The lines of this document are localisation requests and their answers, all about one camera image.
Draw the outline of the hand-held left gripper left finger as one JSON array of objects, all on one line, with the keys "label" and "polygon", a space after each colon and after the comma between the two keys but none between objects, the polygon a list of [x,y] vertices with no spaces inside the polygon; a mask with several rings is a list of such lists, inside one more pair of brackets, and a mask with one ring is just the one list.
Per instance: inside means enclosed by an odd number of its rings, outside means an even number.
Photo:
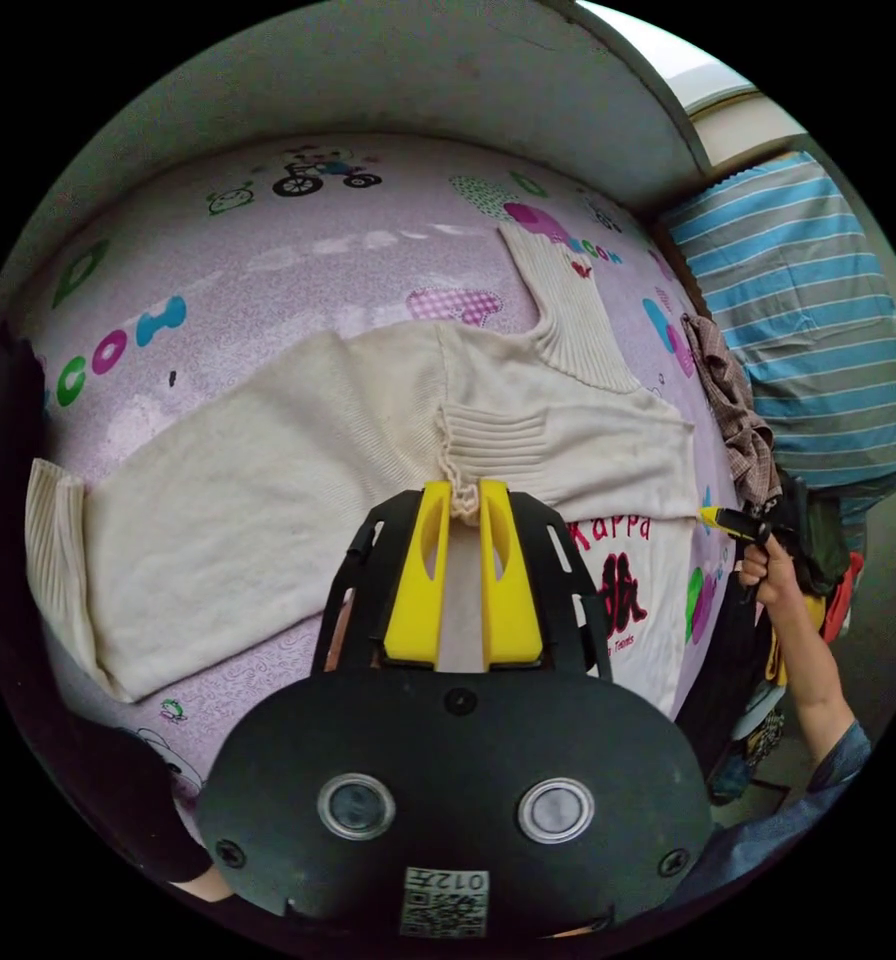
[{"label": "hand-held left gripper left finger", "polygon": [[429,483],[421,493],[384,637],[390,662],[438,663],[451,497],[448,481]]}]

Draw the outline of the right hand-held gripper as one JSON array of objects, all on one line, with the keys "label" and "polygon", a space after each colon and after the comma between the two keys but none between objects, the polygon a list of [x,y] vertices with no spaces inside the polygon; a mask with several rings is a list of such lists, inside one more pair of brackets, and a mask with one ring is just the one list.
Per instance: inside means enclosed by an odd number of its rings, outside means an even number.
[{"label": "right hand-held gripper", "polygon": [[[743,552],[744,548],[749,544],[763,544],[771,534],[774,534],[778,539],[778,536],[773,532],[772,527],[768,522],[751,517],[750,515],[737,509],[704,506],[698,510],[698,520],[705,526],[714,526],[715,529],[728,535],[731,539],[735,540],[743,547]],[[784,543],[784,541],[779,540],[779,542],[784,546],[792,558],[792,555],[787,550],[787,545]],[[738,577],[738,571],[737,579],[742,588],[742,598],[745,601],[754,601],[754,592],[750,588],[745,588],[741,584]]]}]

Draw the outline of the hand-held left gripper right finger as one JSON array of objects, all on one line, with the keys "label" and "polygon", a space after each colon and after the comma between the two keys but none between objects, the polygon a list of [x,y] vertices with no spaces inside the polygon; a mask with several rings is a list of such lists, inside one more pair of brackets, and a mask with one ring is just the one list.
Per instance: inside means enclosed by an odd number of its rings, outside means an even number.
[{"label": "hand-held left gripper right finger", "polygon": [[492,479],[478,490],[483,664],[534,666],[542,635],[510,494]]}]

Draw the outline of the person's right hand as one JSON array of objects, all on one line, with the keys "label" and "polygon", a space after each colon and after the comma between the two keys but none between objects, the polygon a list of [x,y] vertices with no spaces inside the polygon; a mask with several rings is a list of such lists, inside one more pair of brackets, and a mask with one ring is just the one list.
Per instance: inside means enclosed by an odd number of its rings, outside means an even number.
[{"label": "person's right hand", "polygon": [[768,613],[801,597],[793,560],[774,534],[763,544],[752,543],[744,548],[738,577]]}]

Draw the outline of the person's left hand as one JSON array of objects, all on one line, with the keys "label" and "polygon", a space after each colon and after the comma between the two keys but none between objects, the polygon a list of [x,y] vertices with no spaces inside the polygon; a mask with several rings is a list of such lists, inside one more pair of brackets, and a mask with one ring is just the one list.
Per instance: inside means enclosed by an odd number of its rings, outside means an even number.
[{"label": "person's left hand", "polygon": [[169,886],[206,903],[219,903],[234,896],[225,877],[215,866],[210,867],[193,880],[171,882]]}]

